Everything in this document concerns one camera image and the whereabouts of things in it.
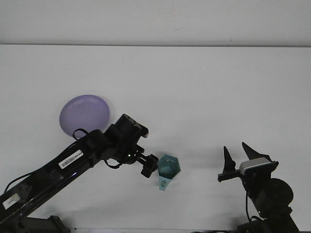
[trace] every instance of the white tabletop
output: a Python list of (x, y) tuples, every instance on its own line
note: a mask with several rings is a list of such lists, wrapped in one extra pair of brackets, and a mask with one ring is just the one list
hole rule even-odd
[[(179, 158), (166, 191), (141, 165), (97, 164), (32, 216), (68, 227), (232, 230), (247, 221), (239, 179), (217, 182), (223, 146), (237, 165), (244, 141), (280, 165), (292, 217), (311, 229), (311, 49), (0, 46), (0, 187), (46, 164), (73, 139), (64, 104), (104, 97), (111, 123), (127, 113), (150, 131), (146, 154)], [(255, 214), (252, 204), (250, 214)]]

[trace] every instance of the cable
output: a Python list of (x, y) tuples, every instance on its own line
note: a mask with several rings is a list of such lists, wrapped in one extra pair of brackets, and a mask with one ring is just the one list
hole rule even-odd
[(88, 135), (88, 131), (86, 131), (85, 129), (76, 129), (73, 133), (72, 133), (72, 137), (76, 140), (78, 140), (78, 138), (74, 135), (76, 132), (81, 131), (84, 132), (86, 135)]
[(247, 219), (249, 221), (249, 224), (253, 230), (253, 233), (256, 233), (255, 230), (254, 230), (254, 227), (253, 227), (253, 223), (252, 223), (252, 219), (256, 219), (258, 221), (262, 221), (261, 218), (257, 217), (257, 216), (251, 216), (249, 217), (249, 214), (248, 214), (248, 203), (247, 203), (247, 200), (248, 200), (248, 196), (247, 196), (247, 192), (246, 192), (246, 198), (245, 198), (245, 210), (246, 210), (246, 216), (247, 216)]
[[(76, 144), (76, 142), (71, 143), (68, 147), (66, 147), (66, 149), (64, 149), (63, 152), (67, 151), (68, 149), (70, 149), (70, 148), (71, 148), (72, 146), (74, 146), (75, 144)], [(12, 180), (11, 182), (8, 183), (8, 185), (6, 186), (6, 188), (5, 188), (5, 190), (4, 190), (3, 193), (5, 193), (6, 191), (8, 191), (10, 185), (13, 184), (14, 182), (16, 182), (16, 181), (18, 181), (18, 180), (20, 180), (20, 179), (22, 179), (22, 178), (24, 178), (24, 177), (30, 176), (30, 175), (34, 174), (36, 171), (38, 171), (38, 170), (29, 172), (29, 173), (27, 173), (27, 174), (25, 174), (25, 175), (22, 175), (22, 176), (20, 176), (20, 177), (18, 177), (18, 178), (16, 178), (16, 179)]]
[(36, 172), (36, 171), (32, 171), (32, 172), (30, 172), (30, 173), (27, 173), (27, 174), (25, 174), (25, 175), (22, 175), (22, 176), (20, 176), (20, 177), (18, 177), (18, 178), (16, 178), (16, 179), (12, 180), (11, 182), (8, 183), (8, 185), (7, 185), (7, 187), (5, 188), (5, 190), (4, 190), (3, 193), (5, 193), (5, 192), (9, 189), (10, 185), (13, 184), (15, 181), (18, 181), (18, 180), (20, 180), (21, 178), (24, 178), (24, 177), (26, 177), (26, 176), (30, 176), (30, 175), (32, 175), (32, 174), (35, 173), (35, 172)]
[(246, 192), (246, 198), (245, 198), (246, 216), (247, 216), (247, 219), (248, 219), (249, 223), (252, 225), (251, 218), (249, 217), (249, 214), (248, 214), (248, 203), (247, 203), (247, 200), (248, 200), (248, 196), (247, 196), (247, 192)]

